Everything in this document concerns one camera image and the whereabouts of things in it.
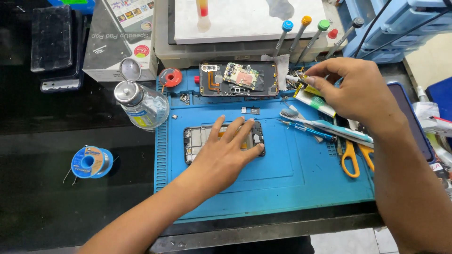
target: orange scissors handle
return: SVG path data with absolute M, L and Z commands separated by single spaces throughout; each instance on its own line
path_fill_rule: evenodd
M 373 149 L 365 146 L 365 145 L 361 145 L 358 144 L 359 149 L 361 150 L 361 153 L 363 154 L 364 158 L 366 159 L 367 165 L 369 165 L 369 168 L 372 169 L 372 172 L 375 172 L 375 167 L 373 165 L 372 160 L 369 157 L 370 153 L 373 153 Z
M 346 144 L 346 148 L 345 148 L 344 155 L 342 156 L 342 160 L 341 160 L 342 169 L 349 177 L 357 178 L 359 176 L 359 167 L 358 167 L 358 161 L 356 160 L 355 149 L 353 148 L 353 143 L 349 140 L 345 140 L 345 144 Z M 345 159 L 348 157 L 350 157 L 352 159 L 353 167 L 355 169 L 354 174 L 350 173 L 350 171 L 345 166 Z

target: green label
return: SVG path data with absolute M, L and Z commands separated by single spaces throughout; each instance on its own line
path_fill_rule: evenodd
M 325 102 L 320 97 L 314 96 L 314 97 L 312 97 L 310 106 L 315 109 L 319 109 L 324 104 L 325 104 Z
M 71 4 L 87 4 L 88 0 L 61 0 L 65 5 Z

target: blue screwdriver cap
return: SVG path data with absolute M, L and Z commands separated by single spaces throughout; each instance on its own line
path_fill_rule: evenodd
M 283 24 L 282 24 L 282 30 L 283 31 L 290 32 L 290 31 L 292 31 L 292 28 L 293 28 L 292 21 L 286 20 L 286 21 L 283 22 Z

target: cable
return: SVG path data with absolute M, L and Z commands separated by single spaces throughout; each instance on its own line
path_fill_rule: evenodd
M 381 16 L 381 14 L 382 14 L 383 11 L 386 9 L 386 7 L 388 7 L 388 5 L 389 5 L 389 3 L 390 3 L 391 1 L 392 1 L 392 0 L 388 0 L 388 1 L 385 3 L 385 5 L 383 6 L 383 8 L 380 10 L 380 12 L 379 12 L 379 13 L 375 16 L 375 18 L 372 20 L 372 23 L 370 23 L 369 28 L 366 30 L 366 33 L 364 34 L 364 36 L 363 36 L 361 42 L 359 43 L 358 48 L 356 49 L 353 58 L 356 58 L 356 56 L 358 56 L 359 50 L 360 50 L 361 47 L 363 46 L 364 41 L 366 40 L 367 35 L 370 33 L 370 30 L 372 29 L 372 27 L 373 27 L 373 25 L 375 24 L 375 22 L 377 22 L 377 19 Z
M 381 48 L 383 48 L 383 47 L 386 47 L 387 45 L 389 45 L 389 44 L 391 44 L 391 43 L 395 42 L 396 40 L 398 40 L 398 39 L 400 39 L 400 38 L 404 37 L 405 35 L 409 34 L 410 32 L 412 32 L 412 31 L 414 31 L 414 30 L 417 30 L 417 29 L 419 29 L 420 27 L 422 27 L 422 26 L 426 25 L 427 23 L 430 23 L 430 22 L 434 21 L 435 19 L 437 19 L 437 18 L 439 18 L 439 17 L 443 16 L 443 15 L 444 15 L 444 14 L 446 14 L 447 12 L 449 12 L 449 10 L 448 10 L 448 9 L 447 9 L 447 10 L 444 10 L 444 11 L 443 11 L 443 12 L 441 12 L 440 14 L 438 14 L 438 15 L 434 16 L 433 18 L 431 18 L 431 19 L 428 19 L 428 20 L 426 20 L 426 21 L 424 21 L 424 22 L 420 23 L 419 25 L 417 25 L 417 26 L 413 27 L 412 29 L 410 29 L 410 30 L 406 31 L 405 33 L 401 34 L 401 35 L 400 35 L 400 36 L 398 36 L 397 38 L 395 38 L 395 39 L 392 39 L 391 41 L 389 41 L 389 42 L 386 42 L 385 44 L 383 44 L 383 45 L 379 46 L 378 48 L 376 48 L 376 49 L 374 49 L 374 50 L 370 51 L 369 53 L 365 54 L 365 55 L 364 55 L 363 57 L 360 57 L 360 59 L 363 59 L 363 58 L 365 58 L 366 56 L 368 56 L 368 55 L 370 55 L 370 54 L 374 53 L 375 51 L 377 51 L 377 50 L 380 50 L 380 49 L 381 49 Z

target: red knob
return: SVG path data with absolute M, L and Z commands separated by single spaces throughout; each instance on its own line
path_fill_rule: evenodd
M 337 29 L 333 29 L 331 30 L 331 32 L 328 33 L 328 37 L 330 37 L 331 39 L 336 39 L 336 37 L 338 36 L 338 30 Z

